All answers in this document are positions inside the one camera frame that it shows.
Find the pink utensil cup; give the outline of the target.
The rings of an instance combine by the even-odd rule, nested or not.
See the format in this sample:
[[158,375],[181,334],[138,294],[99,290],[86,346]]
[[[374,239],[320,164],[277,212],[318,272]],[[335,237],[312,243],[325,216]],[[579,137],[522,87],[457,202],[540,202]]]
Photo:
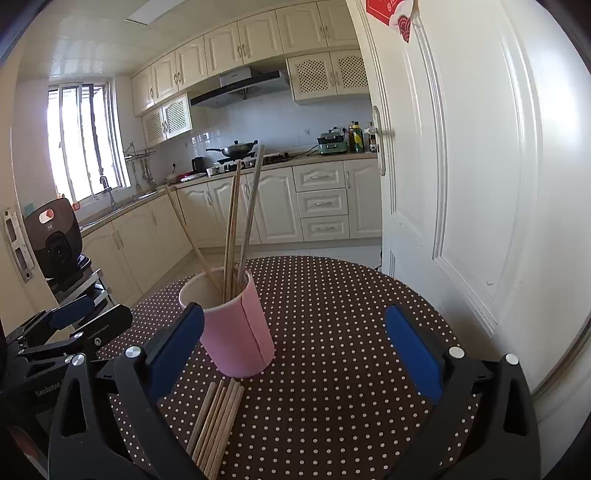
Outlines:
[[249,378],[270,366],[276,348],[252,273],[245,271],[242,291],[226,302],[207,275],[199,273],[183,285],[178,301],[183,307],[194,302],[204,309],[200,342],[223,375]]

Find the kitchen faucet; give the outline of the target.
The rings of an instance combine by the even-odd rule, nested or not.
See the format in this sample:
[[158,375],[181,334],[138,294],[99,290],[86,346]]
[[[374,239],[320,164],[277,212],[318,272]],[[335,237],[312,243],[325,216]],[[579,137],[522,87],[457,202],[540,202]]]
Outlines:
[[103,193],[104,194],[107,194],[108,197],[109,197],[109,202],[110,202],[111,209],[112,210],[115,210],[117,204],[116,204],[116,201],[115,201],[114,196],[112,194],[112,188],[110,187],[110,184],[108,182],[108,178],[105,175],[101,174],[100,177],[99,177],[99,181],[100,181],[100,184],[103,187]]

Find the lower kitchen cabinets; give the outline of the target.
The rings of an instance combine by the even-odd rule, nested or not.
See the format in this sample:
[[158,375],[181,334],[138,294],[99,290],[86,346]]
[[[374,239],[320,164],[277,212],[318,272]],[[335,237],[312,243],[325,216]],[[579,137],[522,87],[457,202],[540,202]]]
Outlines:
[[[240,174],[238,244],[253,173]],[[155,191],[83,226],[83,252],[102,270],[115,301],[135,304],[196,249],[222,251],[233,177]],[[263,167],[249,254],[346,248],[381,236],[376,155],[305,156]]]

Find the kitchen cabinets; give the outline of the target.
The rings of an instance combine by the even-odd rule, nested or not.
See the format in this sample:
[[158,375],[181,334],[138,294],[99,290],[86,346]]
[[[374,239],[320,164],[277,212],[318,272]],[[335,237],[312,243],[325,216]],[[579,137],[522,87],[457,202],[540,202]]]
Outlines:
[[188,132],[190,99],[283,70],[297,103],[369,91],[349,8],[342,1],[291,5],[218,27],[152,62],[131,79],[147,146]]
[[[238,244],[253,173],[240,174]],[[222,251],[233,177],[155,191],[83,226],[83,252],[102,270],[115,301],[135,304],[196,249]],[[376,155],[305,156],[263,167],[249,254],[346,248],[381,236]]]

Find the upper kitchen cabinets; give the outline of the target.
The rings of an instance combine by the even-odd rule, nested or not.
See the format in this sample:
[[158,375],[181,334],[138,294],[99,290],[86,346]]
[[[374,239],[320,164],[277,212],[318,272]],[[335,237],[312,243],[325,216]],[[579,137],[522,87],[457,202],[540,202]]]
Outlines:
[[297,103],[369,91],[349,8],[342,1],[291,5],[218,27],[152,62],[131,79],[147,146],[188,132],[190,99],[283,70]]

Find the metal rack shelf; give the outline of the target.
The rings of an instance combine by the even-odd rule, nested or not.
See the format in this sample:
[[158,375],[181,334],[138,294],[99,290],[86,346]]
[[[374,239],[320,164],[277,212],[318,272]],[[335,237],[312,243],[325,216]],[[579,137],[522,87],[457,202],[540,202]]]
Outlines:
[[106,285],[100,268],[88,267],[81,272],[79,279],[73,278],[63,284],[55,283],[51,290],[60,305],[86,295],[93,300],[96,313],[114,306],[111,289]]

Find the wooden chopstick on table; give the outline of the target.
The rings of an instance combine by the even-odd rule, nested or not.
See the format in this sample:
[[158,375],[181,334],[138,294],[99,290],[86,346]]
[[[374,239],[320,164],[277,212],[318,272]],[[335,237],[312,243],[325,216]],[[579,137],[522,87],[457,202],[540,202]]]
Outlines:
[[189,455],[193,454],[195,446],[197,446],[197,440],[200,435],[202,426],[204,426],[204,421],[205,421],[205,418],[207,417],[207,413],[208,413],[209,407],[211,406],[211,402],[213,400],[216,388],[217,388],[217,384],[215,382],[211,382],[211,384],[209,384],[209,387],[205,393],[204,402],[202,402],[202,404],[201,404],[200,410],[197,414],[197,419],[195,420],[195,423],[193,426],[193,431],[191,432],[191,435],[190,435],[190,438],[188,440],[188,444],[186,447],[186,451]]
[[195,444],[195,448],[192,453],[192,460],[195,463],[199,462],[199,455],[201,454],[201,450],[202,448],[204,448],[208,435],[211,433],[212,424],[214,423],[214,418],[216,415],[216,411],[218,409],[218,404],[219,401],[221,401],[222,399],[223,393],[224,384],[221,381],[215,385],[215,389],[212,391],[212,393],[207,395],[208,400],[206,403],[204,419],[200,421],[200,431],[197,437],[197,443]]
[[207,479],[211,479],[213,475],[214,457],[218,443],[221,442],[221,434],[228,420],[236,388],[238,388],[238,383],[233,378],[230,378],[226,383],[221,381],[217,384],[214,396],[208,404],[197,446],[193,451],[193,460]]
[[235,415],[236,408],[238,408],[242,390],[242,383],[232,379],[229,390],[222,402],[221,412],[219,412],[218,419],[214,423],[215,430],[211,449],[209,449],[204,470],[204,474],[208,479],[215,479],[217,476],[218,459],[223,454],[226,443],[228,443],[228,436],[233,422],[232,417]]

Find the wooden chopstick in cup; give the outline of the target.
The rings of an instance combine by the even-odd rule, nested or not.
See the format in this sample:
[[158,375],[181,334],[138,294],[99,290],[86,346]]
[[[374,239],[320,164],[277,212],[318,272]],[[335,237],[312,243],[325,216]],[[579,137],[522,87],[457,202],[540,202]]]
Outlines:
[[230,227],[228,240],[228,282],[226,282],[226,299],[232,298],[233,291],[233,276],[235,273],[235,244],[236,244],[236,230],[238,230],[238,209],[239,209],[239,194],[240,194],[240,172],[235,172],[235,182],[233,182],[231,211],[230,211]]
[[231,198],[228,211],[228,231],[226,232],[226,242],[224,251],[224,294],[225,302],[231,298],[231,285],[233,277],[233,256],[235,255],[235,229],[236,220],[238,220],[238,196],[240,189],[240,172],[242,172],[242,163],[236,162],[235,176],[232,180]]

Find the brown polka dot tablecloth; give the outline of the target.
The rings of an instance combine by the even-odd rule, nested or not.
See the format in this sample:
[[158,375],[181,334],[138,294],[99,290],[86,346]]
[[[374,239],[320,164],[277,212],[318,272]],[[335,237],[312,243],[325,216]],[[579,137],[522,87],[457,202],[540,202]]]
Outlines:
[[311,256],[249,261],[276,348],[243,395],[222,479],[381,479],[433,406],[385,329],[399,303],[448,346],[458,338],[405,284],[369,267]]

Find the window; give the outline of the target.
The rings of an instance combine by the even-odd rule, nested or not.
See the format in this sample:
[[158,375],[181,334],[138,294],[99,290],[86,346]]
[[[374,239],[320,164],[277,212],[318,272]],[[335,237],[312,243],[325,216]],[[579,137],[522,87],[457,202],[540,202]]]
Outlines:
[[129,186],[108,82],[53,85],[47,92],[47,140],[56,193],[71,203]]

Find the wok on stove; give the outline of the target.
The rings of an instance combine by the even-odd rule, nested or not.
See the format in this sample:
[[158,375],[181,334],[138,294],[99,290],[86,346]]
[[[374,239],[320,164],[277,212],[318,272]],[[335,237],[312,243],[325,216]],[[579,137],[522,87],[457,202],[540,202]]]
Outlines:
[[235,143],[228,147],[207,148],[207,151],[219,152],[224,155],[224,157],[230,159],[243,158],[244,156],[249,155],[257,144],[259,144],[259,141],[257,140],[248,143],[239,143],[238,141],[235,141]]

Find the range hood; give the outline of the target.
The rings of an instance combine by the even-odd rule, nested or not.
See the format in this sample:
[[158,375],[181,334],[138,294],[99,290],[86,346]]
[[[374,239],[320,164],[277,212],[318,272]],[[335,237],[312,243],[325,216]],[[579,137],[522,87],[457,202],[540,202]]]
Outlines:
[[190,99],[190,106],[223,108],[231,104],[290,89],[283,70],[270,71],[227,84]]

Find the green electric cooker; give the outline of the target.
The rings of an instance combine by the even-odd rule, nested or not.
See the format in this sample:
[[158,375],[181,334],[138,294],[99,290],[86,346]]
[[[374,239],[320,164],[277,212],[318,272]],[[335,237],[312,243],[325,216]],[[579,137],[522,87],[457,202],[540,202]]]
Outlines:
[[345,134],[339,127],[334,127],[318,137],[318,153],[321,155],[345,154],[349,146]]

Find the green sauce bottle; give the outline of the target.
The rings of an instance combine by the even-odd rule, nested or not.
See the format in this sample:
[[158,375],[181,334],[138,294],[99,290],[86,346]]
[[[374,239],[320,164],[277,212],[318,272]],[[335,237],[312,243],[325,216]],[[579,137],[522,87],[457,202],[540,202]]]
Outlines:
[[365,145],[363,145],[363,130],[360,127],[358,122],[353,122],[352,126],[353,132],[353,148],[355,148],[356,153],[363,153],[365,152]]

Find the white door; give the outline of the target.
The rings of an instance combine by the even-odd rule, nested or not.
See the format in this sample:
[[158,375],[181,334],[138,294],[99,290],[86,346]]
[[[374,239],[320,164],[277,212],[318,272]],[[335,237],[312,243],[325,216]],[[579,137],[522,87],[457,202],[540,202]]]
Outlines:
[[518,357],[549,471],[590,414],[590,73],[536,1],[416,2],[408,43],[348,5],[393,131],[384,267]]

